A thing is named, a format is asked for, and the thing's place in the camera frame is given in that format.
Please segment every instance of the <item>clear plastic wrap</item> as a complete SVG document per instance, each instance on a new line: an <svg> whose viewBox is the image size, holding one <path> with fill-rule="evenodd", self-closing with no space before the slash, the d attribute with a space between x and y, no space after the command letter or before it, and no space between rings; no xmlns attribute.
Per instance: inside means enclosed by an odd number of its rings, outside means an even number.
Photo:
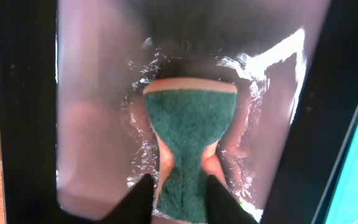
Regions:
<svg viewBox="0 0 358 224"><path fill-rule="evenodd" d="M60 0L62 208L99 219L143 174L158 180L142 91L160 78L202 77L239 90L217 155L230 192L260 220L327 3Z"/></svg>

